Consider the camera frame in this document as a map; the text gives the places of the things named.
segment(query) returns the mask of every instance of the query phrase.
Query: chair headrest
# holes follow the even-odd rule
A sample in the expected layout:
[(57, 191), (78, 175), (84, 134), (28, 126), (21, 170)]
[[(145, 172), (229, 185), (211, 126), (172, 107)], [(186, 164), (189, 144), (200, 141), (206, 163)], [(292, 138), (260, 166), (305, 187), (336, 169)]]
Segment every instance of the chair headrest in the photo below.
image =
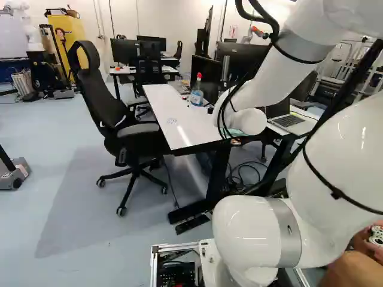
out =
[(90, 41), (75, 41), (68, 51), (68, 61), (71, 69), (74, 72), (81, 70), (80, 62), (77, 56), (78, 48), (83, 48), (85, 55), (88, 58), (88, 71), (92, 73), (100, 67), (100, 55), (97, 52), (95, 45)]

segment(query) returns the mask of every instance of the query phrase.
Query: floor mat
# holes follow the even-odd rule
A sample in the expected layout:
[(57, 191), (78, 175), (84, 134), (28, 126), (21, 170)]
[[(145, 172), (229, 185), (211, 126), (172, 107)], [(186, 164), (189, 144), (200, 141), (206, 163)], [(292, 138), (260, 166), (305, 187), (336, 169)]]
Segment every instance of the floor mat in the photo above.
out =
[[(196, 184), (182, 166), (167, 158), (177, 199), (183, 206), (201, 195)], [(103, 146), (79, 148), (66, 171), (56, 194), (47, 222), (35, 251), (36, 258), (83, 248), (95, 243), (112, 240), (128, 234), (139, 234), (168, 224), (167, 214), (174, 209), (173, 196), (161, 194), (161, 188), (148, 179), (140, 177), (127, 203), (127, 214), (116, 214), (128, 185), (130, 175), (107, 181), (105, 188), (98, 188), (100, 175), (118, 170), (114, 158)], [(167, 182), (166, 169), (152, 173)]]

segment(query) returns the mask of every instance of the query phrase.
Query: chair base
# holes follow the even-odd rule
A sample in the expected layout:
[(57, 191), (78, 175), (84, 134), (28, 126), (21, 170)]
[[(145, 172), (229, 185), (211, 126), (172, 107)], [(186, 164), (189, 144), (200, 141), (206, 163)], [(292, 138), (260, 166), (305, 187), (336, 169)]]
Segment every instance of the chair base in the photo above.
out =
[(127, 186), (126, 192), (124, 197), (122, 198), (122, 201), (120, 205), (118, 206), (116, 210), (116, 214), (120, 217), (125, 216), (127, 209), (126, 209), (126, 202), (129, 199), (130, 194), (132, 193), (133, 186), (135, 181), (139, 178), (139, 176), (144, 176), (145, 178), (149, 179), (151, 182), (159, 185), (161, 187), (161, 193), (167, 194), (168, 193), (168, 184), (161, 181), (160, 179), (154, 177), (150, 173), (144, 171), (146, 167), (150, 167), (150, 170), (154, 168), (158, 168), (159, 159), (155, 158), (154, 160), (151, 160), (149, 162), (140, 164), (137, 168), (130, 167), (128, 169), (120, 170), (118, 172), (112, 173), (110, 175), (102, 175), (97, 180), (97, 186), (102, 188), (106, 185), (107, 179), (113, 179), (113, 178), (119, 178), (124, 175), (132, 175), (129, 181), (129, 185)]
[(142, 111), (136, 115), (136, 119), (140, 120), (143, 115), (146, 115), (147, 113), (151, 112), (151, 109), (149, 106), (138, 106), (136, 108), (137, 111)]

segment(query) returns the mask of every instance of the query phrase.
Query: chair armrest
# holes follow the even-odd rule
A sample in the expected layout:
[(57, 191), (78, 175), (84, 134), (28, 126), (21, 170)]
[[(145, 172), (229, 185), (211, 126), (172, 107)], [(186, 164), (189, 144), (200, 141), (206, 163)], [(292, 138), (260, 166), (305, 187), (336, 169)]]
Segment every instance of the chair armrest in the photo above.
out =
[(139, 106), (139, 105), (143, 105), (145, 103), (149, 103), (148, 99), (146, 97), (138, 97), (137, 99), (134, 99), (134, 100), (130, 100), (128, 102), (126, 102), (126, 106), (128, 108), (132, 107), (132, 106)]
[(160, 126), (155, 121), (141, 122), (129, 127), (125, 127), (117, 132), (117, 137), (124, 138), (126, 136), (138, 135), (140, 133), (158, 132)]
[(297, 108), (300, 109), (308, 109), (308, 108), (320, 108), (320, 109), (327, 109), (326, 105), (323, 105), (322, 103), (315, 103), (315, 102), (301, 102), (296, 99), (290, 99), (290, 104), (293, 106), (296, 106)]

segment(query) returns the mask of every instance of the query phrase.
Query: gray wheeled base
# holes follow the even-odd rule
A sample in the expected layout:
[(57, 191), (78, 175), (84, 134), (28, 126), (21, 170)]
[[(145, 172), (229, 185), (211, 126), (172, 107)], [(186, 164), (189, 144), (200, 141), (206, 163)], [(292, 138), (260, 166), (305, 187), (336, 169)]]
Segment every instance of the gray wheeled base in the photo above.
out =
[(16, 169), (14, 171), (5, 171), (0, 176), (0, 190), (16, 190), (31, 173), (31, 168), (25, 158), (19, 157), (13, 159)]

